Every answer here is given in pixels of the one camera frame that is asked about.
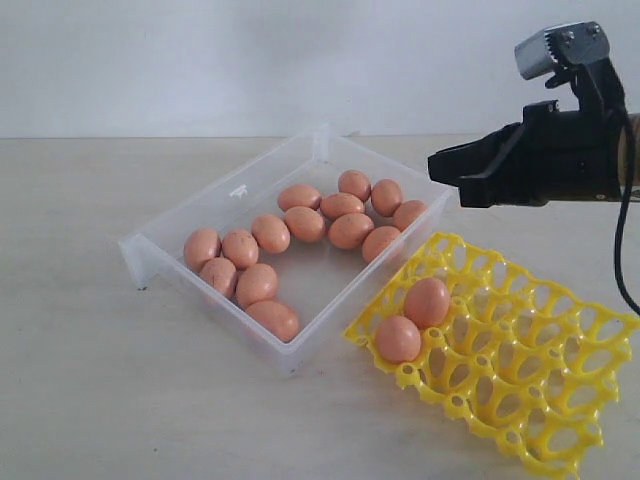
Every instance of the wire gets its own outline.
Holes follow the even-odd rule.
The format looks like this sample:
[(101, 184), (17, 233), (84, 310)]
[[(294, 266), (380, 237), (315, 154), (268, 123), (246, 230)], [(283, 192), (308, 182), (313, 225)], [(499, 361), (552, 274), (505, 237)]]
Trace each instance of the wire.
[(633, 177), (635, 175), (635, 163), (636, 163), (636, 138), (633, 133), (633, 125), (629, 119), (629, 114), (624, 106), (617, 106), (614, 108), (616, 113), (621, 117), (622, 127), (626, 137), (626, 160), (627, 165), (625, 169), (625, 182), (624, 192), (622, 194), (622, 203), (620, 204), (620, 214), (618, 215), (618, 224), (616, 226), (616, 233), (613, 244), (613, 271), (618, 284), (618, 290), (627, 305), (636, 314), (640, 315), (640, 306), (631, 298), (631, 295), (627, 291), (627, 287), (622, 277), (622, 238), (624, 236), (624, 225), (627, 221), (627, 213), (629, 211), (629, 203), (631, 202), (631, 191), (633, 188)]

